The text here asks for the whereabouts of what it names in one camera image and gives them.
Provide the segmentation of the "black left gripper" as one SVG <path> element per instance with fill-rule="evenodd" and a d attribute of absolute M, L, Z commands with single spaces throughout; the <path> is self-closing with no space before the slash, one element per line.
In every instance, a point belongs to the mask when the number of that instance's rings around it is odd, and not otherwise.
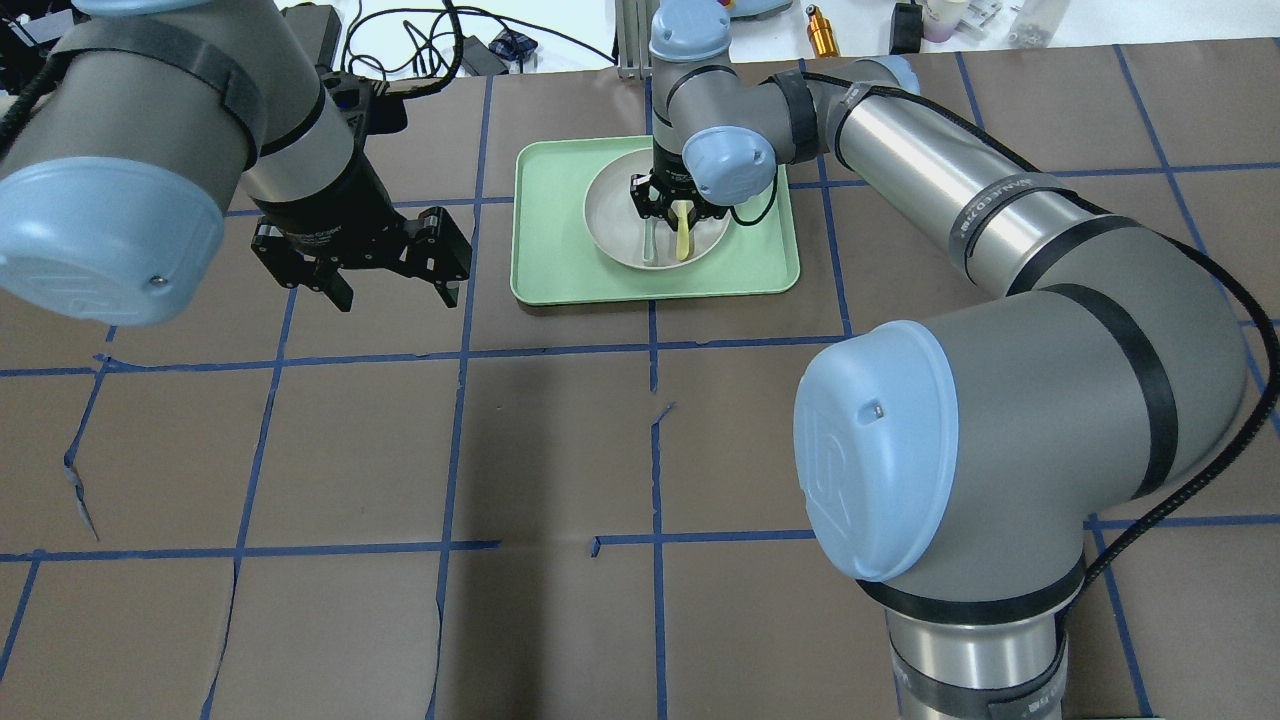
<path fill-rule="evenodd" d="M 279 286 L 317 291 L 349 313 L 355 291 L 342 270 L 389 270 L 458 306 L 472 261 L 467 236 L 444 208 L 401 215 L 364 151 L 310 196 L 275 200 L 252 187 L 250 197 L 262 213 L 251 249 Z"/>

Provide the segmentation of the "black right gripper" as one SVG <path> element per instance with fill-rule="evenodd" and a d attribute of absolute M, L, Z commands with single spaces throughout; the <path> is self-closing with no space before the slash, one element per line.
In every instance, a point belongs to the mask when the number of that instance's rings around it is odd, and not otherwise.
<path fill-rule="evenodd" d="M 694 187 L 692 181 L 686 177 L 678 181 L 677 176 L 664 174 L 653 169 L 649 173 L 631 174 L 628 182 L 628 196 L 643 222 L 653 218 L 666 223 L 673 223 L 669 209 L 673 201 L 686 199 L 692 200 L 694 208 L 686 209 L 686 229 L 692 229 L 699 222 L 707 219 L 723 220 L 730 208 L 716 205 L 704 199 Z"/>

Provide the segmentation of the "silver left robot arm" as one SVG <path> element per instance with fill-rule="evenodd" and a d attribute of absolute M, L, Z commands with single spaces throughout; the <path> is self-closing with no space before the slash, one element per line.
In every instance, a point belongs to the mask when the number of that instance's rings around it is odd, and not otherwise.
<path fill-rule="evenodd" d="M 443 208 L 399 214 L 365 142 L 404 128 L 371 79 L 324 70 L 270 1 L 78 1 L 3 115 L 1 283 L 51 313 L 150 325 L 182 313 L 242 191 L 251 251 L 348 311 L 351 270 L 458 302 L 472 258 Z"/>

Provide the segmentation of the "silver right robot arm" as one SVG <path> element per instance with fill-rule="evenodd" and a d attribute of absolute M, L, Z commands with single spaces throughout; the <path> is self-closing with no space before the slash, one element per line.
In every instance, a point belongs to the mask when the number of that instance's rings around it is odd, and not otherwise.
<path fill-rule="evenodd" d="M 901 719 L 1057 719 L 1068 615 L 1277 402 L 1277 336 L 1219 264 L 1084 200 L 904 56 L 745 86 L 730 14 L 663 1 L 652 184 L 722 213 L 831 152 L 988 302 L 820 351 L 794 452 L 829 561 L 884 609 Z"/>

